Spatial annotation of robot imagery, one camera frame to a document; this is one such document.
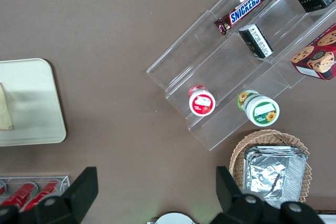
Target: woven basket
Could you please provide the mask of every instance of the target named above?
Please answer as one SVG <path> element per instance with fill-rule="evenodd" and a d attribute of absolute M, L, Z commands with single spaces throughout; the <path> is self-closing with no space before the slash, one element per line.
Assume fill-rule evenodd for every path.
<path fill-rule="evenodd" d="M 303 153 L 309 155 L 308 149 L 300 142 L 300 140 L 292 135 L 281 133 L 275 130 L 261 130 L 253 132 L 244 137 L 234 149 L 230 160 L 230 173 L 235 179 L 237 185 L 243 187 L 244 173 L 244 152 L 252 146 L 261 145 L 289 145 L 300 148 Z M 305 202 L 309 191 L 311 178 L 311 167 L 306 165 L 305 174 L 303 176 L 302 188 L 299 201 Z"/>

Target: snickers bar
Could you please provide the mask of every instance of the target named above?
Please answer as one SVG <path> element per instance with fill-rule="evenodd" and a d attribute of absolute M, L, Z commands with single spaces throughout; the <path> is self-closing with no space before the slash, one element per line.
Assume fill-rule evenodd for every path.
<path fill-rule="evenodd" d="M 264 0 L 245 0 L 228 15 L 223 16 L 215 22 L 219 31 L 225 35 L 231 27 L 236 25 L 242 18 L 252 12 Z"/>

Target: white label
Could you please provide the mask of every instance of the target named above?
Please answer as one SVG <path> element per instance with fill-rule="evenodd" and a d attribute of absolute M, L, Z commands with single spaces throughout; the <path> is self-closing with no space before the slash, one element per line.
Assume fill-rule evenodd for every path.
<path fill-rule="evenodd" d="M 197 105 L 202 105 L 202 106 L 210 106 L 211 105 L 211 100 L 208 97 L 197 97 L 197 99 L 195 100 L 195 103 Z"/>
<path fill-rule="evenodd" d="M 267 112 L 274 111 L 274 110 L 275 110 L 275 108 L 274 108 L 273 104 L 268 103 L 268 104 L 265 104 L 263 106 L 255 108 L 254 116 L 262 115 L 262 114 L 265 114 Z"/>
<path fill-rule="evenodd" d="M 254 25 L 249 30 L 251 32 L 253 39 L 256 41 L 256 43 L 262 50 L 263 54 L 265 55 L 265 57 L 270 56 L 272 54 L 272 50 L 269 48 L 267 42 L 265 41 L 259 29 Z"/>
<path fill-rule="evenodd" d="M 308 76 L 314 76 L 314 77 L 321 79 L 321 77 L 312 69 L 307 69 L 307 68 L 302 68 L 302 67 L 296 67 L 296 68 L 300 73 L 306 74 Z"/>

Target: cookie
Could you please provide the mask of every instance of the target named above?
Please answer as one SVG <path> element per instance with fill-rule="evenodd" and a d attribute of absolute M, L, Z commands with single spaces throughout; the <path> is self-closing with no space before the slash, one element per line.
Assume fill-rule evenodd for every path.
<path fill-rule="evenodd" d="M 293 63 L 298 63 L 299 61 L 302 61 L 305 57 L 311 54 L 313 52 L 314 47 L 308 46 L 303 48 L 301 51 L 299 51 L 296 55 L 294 55 L 290 61 Z"/>
<path fill-rule="evenodd" d="M 334 65 L 335 56 L 333 52 L 322 53 L 323 54 L 320 58 L 315 57 L 314 59 L 313 56 L 312 59 L 308 61 L 308 66 L 316 72 L 325 73 L 331 68 L 332 65 Z"/>
<path fill-rule="evenodd" d="M 327 46 L 330 44 L 333 44 L 336 42 L 336 30 L 324 35 L 319 42 L 317 42 L 317 45 L 320 47 Z"/>

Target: red and white cup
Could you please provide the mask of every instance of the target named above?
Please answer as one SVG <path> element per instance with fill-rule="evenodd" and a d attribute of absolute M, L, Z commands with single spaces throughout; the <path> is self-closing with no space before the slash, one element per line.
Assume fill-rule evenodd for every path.
<path fill-rule="evenodd" d="M 210 115 L 216 107 L 214 96 L 202 85 L 195 85 L 188 92 L 190 110 L 198 116 Z"/>
<path fill-rule="evenodd" d="M 0 195 L 7 191 L 7 185 L 5 182 L 0 180 Z"/>

